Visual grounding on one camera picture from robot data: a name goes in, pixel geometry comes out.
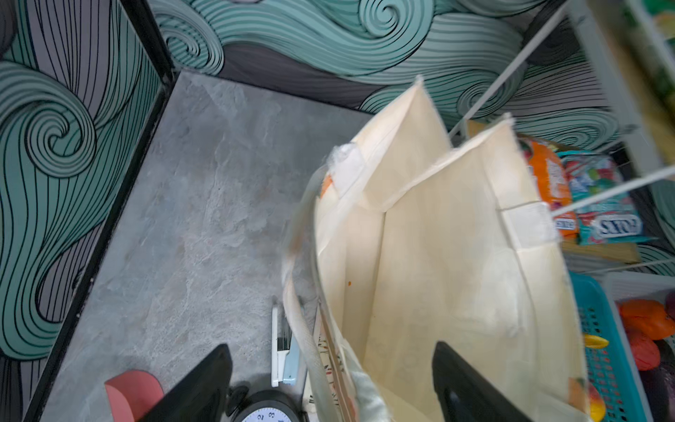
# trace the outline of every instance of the clock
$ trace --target clock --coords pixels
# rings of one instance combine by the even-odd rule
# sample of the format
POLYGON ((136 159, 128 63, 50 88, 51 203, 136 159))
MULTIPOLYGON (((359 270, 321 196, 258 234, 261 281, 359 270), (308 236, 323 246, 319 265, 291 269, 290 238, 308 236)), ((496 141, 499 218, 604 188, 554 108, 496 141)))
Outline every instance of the clock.
POLYGON ((301 422, 293 402, 284 393, 265 390, 242 401, 233 422, 301 422))

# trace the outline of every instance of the blue basket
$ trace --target blue basket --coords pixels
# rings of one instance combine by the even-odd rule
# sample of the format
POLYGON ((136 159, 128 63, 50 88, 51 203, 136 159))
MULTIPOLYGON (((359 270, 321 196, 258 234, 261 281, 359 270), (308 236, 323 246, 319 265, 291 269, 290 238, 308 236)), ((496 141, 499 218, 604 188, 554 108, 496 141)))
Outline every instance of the blue basket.
POLYGON ((605 422, 647 422, 651 411, 645 408, 637 383, 628 363, 619 329, 612 315, 610 302, 602 287, 591 277, 570 273, 574 297, 579 309, 581 329, 585 334, 609 340, 604 349, 586 348, 589 381, 605 399, 605 422))

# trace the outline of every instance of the clock face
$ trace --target clock face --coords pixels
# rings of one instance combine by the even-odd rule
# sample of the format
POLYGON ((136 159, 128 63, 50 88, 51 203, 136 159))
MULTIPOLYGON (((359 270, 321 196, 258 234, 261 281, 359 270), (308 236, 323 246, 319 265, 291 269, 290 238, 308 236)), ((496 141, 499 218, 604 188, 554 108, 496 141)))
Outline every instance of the clock face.
POLYGON ((292 422, 292 420, 278 408, 263 407, 251 412, 242 422, 292 422))

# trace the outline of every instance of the candy bag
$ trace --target candy bag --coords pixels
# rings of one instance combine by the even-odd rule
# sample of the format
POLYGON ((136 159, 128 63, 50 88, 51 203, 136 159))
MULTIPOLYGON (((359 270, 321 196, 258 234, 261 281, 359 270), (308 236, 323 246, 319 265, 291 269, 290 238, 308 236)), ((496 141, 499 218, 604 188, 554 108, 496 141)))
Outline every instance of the candy bag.
MULTIPOLYGON (((518 135, 518 143, 537 184, 541 200, 547 203, 552 211, 571 204, 572 194, 560 158, 534 138, 518 135)), ((557 216, 555 223, 561 236, 576 240, 579 229, 574 212, 557 216)))
MULTIPOLYGON (((572 191, 579 201, 623 182, 611 157, 590 151, 558 153, 572 191)), ((576 210, 579 243, 644 242, 643 224, 627 193, 576 210)))

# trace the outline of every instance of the gray marble tabletop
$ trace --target gray marble tabletop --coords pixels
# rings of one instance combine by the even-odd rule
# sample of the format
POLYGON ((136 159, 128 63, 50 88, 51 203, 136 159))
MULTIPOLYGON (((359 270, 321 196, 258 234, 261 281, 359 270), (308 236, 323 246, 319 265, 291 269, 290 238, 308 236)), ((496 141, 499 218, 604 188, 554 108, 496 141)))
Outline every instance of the gray marble tabletop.
MULTIPOLYGON (((369 118, 182 72, 42 420, 110 421, 105 380, 143 369, 166 392, 219 343, 233 383, 269 387, 282 230, 332 146, 369 118)), ((301 261, 296 289, 311 321, 301 261)))

